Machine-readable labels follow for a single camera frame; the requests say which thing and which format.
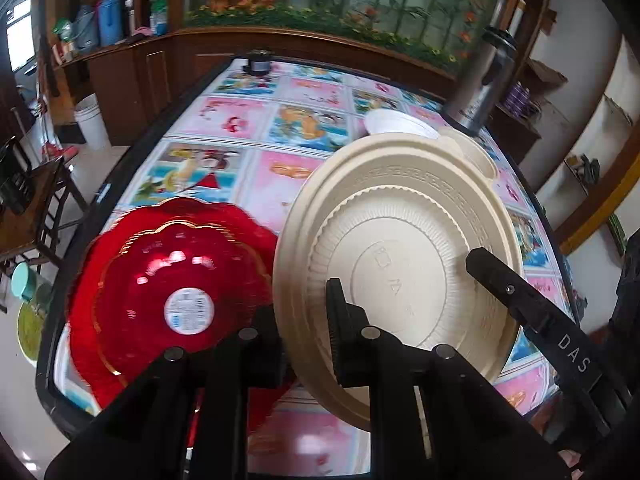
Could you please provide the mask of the small beige plastic bowl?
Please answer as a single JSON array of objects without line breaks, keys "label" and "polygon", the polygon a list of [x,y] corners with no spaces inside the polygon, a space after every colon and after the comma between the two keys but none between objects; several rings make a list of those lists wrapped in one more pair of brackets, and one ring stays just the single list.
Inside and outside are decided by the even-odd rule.
[{"label": "small beige plastic bowl", "polygon": [[480,144],[476,143],[470,136],[458,131],[450,126],[442,126],[438,128],[441,136],[446,136],[454,140],[462,151],[465,159],[473,164],[478,171],[490,182],[498,179],[498,167],[495,162],[485,152]]}]

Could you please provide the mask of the white foam bowl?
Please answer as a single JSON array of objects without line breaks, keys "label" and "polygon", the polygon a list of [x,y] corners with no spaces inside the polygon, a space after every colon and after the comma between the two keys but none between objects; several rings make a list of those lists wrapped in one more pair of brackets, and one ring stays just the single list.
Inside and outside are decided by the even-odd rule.
[{"label": "white foam bowl", "polygon": [[436,140],[439,133],[421,119],[414,118],[397,110],[370,110],[363,117],[363,125],[370,136],[383,133],[409,133]]}]

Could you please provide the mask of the large red glass plate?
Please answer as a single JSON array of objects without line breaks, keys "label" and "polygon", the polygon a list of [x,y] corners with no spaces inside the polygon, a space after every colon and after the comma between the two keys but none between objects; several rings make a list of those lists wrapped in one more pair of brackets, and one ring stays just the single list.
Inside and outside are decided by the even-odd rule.
[{"label": "large red glass plate", "polygon": [[107,408],[164,350],[213,348],[272,303],[277,235],[189,197],[124,214],[86,251],[67,301],[70,357]]}]

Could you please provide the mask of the round green stool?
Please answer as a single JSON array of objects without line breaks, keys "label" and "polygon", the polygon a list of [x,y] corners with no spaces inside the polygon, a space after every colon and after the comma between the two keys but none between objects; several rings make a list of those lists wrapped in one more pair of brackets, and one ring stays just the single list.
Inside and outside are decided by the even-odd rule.
[{"label": "round green stool", "polygon": [[20,310],[18,310],[16,320],[17,341],[23,356],[32,366],[37,365],[41,336],[46,319],[47,311],[32,302],[23,302]]}]

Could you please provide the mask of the teal lidded glass jar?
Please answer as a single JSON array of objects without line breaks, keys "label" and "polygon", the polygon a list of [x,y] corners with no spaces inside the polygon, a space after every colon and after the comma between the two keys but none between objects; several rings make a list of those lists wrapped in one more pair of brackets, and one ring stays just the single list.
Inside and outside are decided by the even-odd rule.
[{"label": "teal lidded glass jar", "polygon": [[52,284],[26,262],[19,263],[13,270],[11,278],[12,294],[36,306],[46,306],[52,296]]}]

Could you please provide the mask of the wooden side table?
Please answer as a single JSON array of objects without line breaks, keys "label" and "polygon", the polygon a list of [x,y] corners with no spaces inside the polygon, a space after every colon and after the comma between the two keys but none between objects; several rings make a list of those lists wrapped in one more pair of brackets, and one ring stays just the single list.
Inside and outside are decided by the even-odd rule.
[{"label": "wooden side table", "polygon": [[[56,253],[61,232],[84,220],[89,208],[62,158],[47,162],[32,172],[35,197],[24,214],[8,210],[1,216],[1,270],[10,274],[20,262],[40,268],[46,263],[60,266]],[[66,202],[72,198],[80,209],[77,220],[62,222]]]}]

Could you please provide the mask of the purple bottles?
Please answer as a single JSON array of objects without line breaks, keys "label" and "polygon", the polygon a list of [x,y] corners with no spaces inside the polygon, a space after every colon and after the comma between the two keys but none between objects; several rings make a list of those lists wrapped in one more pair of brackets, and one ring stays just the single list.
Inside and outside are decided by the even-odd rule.
[{"label": "purple bottles", "polygon": [[521,81],[514,84],[502,101],[502,107],[513,117],[520,119],[529,118],[532,114],[530,108],[530,91]]}]

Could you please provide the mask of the black kettle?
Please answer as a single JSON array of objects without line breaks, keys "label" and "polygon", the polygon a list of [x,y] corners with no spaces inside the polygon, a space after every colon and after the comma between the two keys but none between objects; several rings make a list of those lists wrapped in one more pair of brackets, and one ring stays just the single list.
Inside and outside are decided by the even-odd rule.
[{"label": "black kettle", "polygon": [[24,214],[36,194],[32,163],[16,136],[1,148],[1,200],[14,214]]}]

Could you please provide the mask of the stainless steel thermos jug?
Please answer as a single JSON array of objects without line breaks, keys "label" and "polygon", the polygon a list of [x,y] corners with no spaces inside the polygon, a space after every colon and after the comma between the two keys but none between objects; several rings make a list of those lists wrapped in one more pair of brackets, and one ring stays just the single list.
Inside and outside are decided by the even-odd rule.
[{"label": "stainless steel thermos jug", "polygon": [[508,83],[516,58],[516,42],[503,29],[487,26],[440,114],[457,130],[478,136]]}]

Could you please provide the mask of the colourful patterned tablecloth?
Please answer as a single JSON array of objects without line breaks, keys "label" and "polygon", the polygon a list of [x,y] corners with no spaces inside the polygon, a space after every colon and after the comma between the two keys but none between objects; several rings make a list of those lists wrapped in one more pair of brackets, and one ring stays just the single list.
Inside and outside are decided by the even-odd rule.
[{"label": "colourful patterned tablecloth", "polygon": [[[321,68],[302,62],[273,62],[266,82],[240,76],[246,60],[230,67],[190,103],[142,162],[100,227],[114,228],[128,212],[189,197],[207,203],[232,203],[278,234],[308,176],[341,148],[365,136],[364,115],[375,106],[397,110],[440,130],[436,98],[344,68]],[[291,119],[293,140],[284,140],[280,112],[301,112]],[[303,118],[316,121],[319,140],[303,140]],[[562,261],[552,248],[546,217],[527,191],[511,156],[484,129],[473,138],[498,171],[494,189],[510,214],[523,256],[526,280],[574,318],[562,278]],[[70,322],[61,321],[53,336],[55,357],[47,392],[58,400],[44,408],[56,428],[70,440],[101,411],[102,401],[78,372],[70,354]],[[496,388],[519,413],[533,416],[557,393],[555,370],[518,332]],[[260,426],[250,444],[249,471],[282,477],[356,476],[369,472],[370,438],[363,430],[339,422],[299,384],[288,390]]]}]

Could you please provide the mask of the white plastic bucket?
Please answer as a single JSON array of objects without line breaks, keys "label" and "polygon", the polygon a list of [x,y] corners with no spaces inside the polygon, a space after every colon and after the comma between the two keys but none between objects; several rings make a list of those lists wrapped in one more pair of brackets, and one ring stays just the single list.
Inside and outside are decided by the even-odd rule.
[{"label": "white plastic bucket", "polygon": [[89,148],[99,151],[111,145],[94,93],[78,102],[74,109],[74,117]]}]

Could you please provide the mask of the small black jar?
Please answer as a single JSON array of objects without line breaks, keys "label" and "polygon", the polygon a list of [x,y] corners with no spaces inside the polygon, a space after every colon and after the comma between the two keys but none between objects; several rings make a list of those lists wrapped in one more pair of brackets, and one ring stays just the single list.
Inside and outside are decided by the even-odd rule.
[{"label": "small black jar", "polygon": [[272,55],[268,50],[254,50],[247,55],[245,70],[252,76],[262,77],[271,72]]}]

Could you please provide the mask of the grey-blue thermos flask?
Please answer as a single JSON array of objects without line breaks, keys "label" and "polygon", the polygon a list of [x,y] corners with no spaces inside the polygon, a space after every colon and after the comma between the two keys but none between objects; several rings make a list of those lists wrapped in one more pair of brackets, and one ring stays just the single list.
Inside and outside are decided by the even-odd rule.
[{"label": "grey-blue thermos flask", "polygon": [[96,50],[100,44],[98,20],[92,6],[83,4],[74,21],[75,44],[80,53]]}]

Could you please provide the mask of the blue thermos flask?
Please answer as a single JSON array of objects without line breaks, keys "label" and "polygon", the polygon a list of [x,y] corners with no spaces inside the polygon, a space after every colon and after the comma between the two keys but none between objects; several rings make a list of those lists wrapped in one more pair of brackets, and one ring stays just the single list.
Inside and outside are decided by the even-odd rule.
[{"label": "blue thermos flask", "polygon": [[122,2],[120,0],[101,0],[98,5],[98,23],[102,47],[114,46],[123,40]]}]

